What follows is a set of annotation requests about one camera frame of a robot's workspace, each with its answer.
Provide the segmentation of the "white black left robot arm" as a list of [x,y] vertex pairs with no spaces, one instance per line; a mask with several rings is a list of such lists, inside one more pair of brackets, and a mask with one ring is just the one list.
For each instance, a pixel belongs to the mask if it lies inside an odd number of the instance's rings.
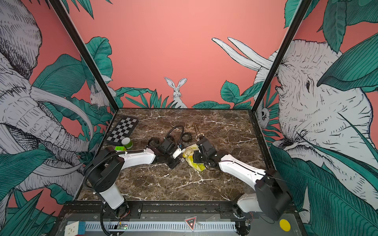
[[85,167],[83,183],[90,183],[93,192],[111,209],[128,208],[126,200],[116,186],[121,171],[154,163],[163,163],[173,169],[179,164],[179,155],[184,151],[182,145],[167,138],[161,144],[148,145],[145,149],[139,150],[120,151],[107,147]]

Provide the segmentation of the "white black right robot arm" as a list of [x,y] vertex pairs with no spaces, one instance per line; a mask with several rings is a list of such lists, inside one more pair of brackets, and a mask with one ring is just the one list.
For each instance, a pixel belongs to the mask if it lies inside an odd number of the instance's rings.
[[236,213],[261,212],[275,221],[281,218],[292,202],[292,195],[278,171],[259,169],[231,154],[217,151],[203,135],[199,136],[196,145],[199,150],[194,153],[195,163],[206,164],[228,173],[254,190],[254,193],[243,194],[236,199]]

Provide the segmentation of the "yellow green patterned towel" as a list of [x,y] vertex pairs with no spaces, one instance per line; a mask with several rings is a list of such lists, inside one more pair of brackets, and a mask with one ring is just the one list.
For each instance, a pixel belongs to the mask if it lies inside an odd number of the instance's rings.
[[199,149],[198,149],[196,144],[193,144],[193,145],[187,147],[184,150],[184,152],[182,153],[182,155],[191,167],[193,167],[195,170],[197,170],[199,172],[202,172],[206,169],[206,167],[202,163],[199,163],[199,164],[194,163],[195,151],[199,151]]

